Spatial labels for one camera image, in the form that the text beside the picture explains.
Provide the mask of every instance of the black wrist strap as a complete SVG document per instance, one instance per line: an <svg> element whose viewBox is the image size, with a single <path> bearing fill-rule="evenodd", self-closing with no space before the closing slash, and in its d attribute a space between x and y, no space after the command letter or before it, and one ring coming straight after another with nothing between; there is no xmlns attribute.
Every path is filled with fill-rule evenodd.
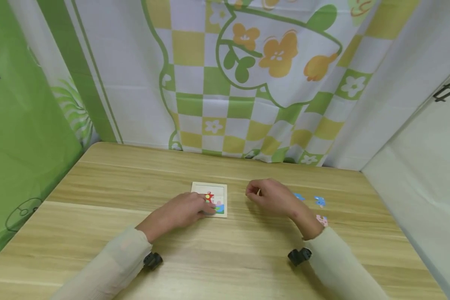
<svg viewBox="0 0 450 300"><path fill-rule="evenodd" d="M312 251L310 249L303 247L300 251L293 249L288 253L288 259L296 267L302 262L307 261L312 257Z"/></svg>
<svg viewBox="0 0 450 300"><path fill-rule="evenodd" d="M143 266L153 271L163 262L162 257L158 253L150 252L143 260Z"/></svg>

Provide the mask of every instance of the white sleeve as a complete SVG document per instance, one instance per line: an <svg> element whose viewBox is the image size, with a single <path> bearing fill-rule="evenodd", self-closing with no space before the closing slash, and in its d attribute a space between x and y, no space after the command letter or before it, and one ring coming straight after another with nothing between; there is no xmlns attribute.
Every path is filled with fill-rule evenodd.
<svg viewBox="0 0 450 300"><path fill-rule="evenodd" d="M305 241L305 247L312 252L308 261L317 277L340 299L389 299L332 228L326 227L318 237Z"/></svg>
<svg viewBox="0 0 450 300"><path fill-rule="evenodd" d="M51 300L111 300L138 275L152 245L142 231L127 228L111 240Z"/></svg>

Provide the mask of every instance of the left hand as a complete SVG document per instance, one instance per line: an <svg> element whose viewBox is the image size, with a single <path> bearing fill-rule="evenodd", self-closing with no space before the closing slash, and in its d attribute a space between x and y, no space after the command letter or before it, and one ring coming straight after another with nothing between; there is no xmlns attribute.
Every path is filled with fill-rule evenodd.
<svg viewBox="0 0 450 300"><path fill-rule="evenodd" d="M143 231L151 244L175 228L187 227L205 218L204 212L214 214L215 205L205 200L205 195L196 192L180 194L149 214L136 229Z"/></svg>

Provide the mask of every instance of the hand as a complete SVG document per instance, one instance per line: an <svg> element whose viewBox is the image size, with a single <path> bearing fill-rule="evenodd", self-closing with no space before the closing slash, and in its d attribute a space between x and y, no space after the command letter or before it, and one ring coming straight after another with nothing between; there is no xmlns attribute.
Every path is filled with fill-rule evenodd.
<svg viewBox="0 0 450 300"><path fill-rule="evenodd" d="M313 211L298 200L288 187L275 179L250 181L245 195L261 208L289 217L305 240L316 238L324 229Z"/></svg>
<svg viewBox="0 0 450 300"><path fill-rule="evenodd" d="M289 218L304 206L288 187L271 178L250 181L245 195L261 208Z"/></svg>
<svg viewBox="0 0 450 300"><path fill-rule="evenodd" d="M143 231L151 244L175 228L187 227L205 218L204 213L215 214L215 205L205 200L205 195L196 192L180 194L149 214L136 229Z"/></svg>

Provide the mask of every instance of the wrist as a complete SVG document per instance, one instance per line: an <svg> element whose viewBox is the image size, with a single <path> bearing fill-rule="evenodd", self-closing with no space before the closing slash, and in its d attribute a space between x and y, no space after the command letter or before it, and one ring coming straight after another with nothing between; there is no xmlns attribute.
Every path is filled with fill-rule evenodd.
<svg viewBox="0 0 450 300"><path fill-rule="evenodd" d="M142 223L138 224L136 230L142 231L150 244L153 244L159 237L168 233L173 228L170 227L169 222L165 218L156 216L154 213L149 214Z"/></svg>
<svg viewBox="0 0 450 300"><path fill-rule="evenodd" d="M301 210L296 210L290 218L300 230L304 240L313 240L325 229L306 205L303 205Z"/></svg>

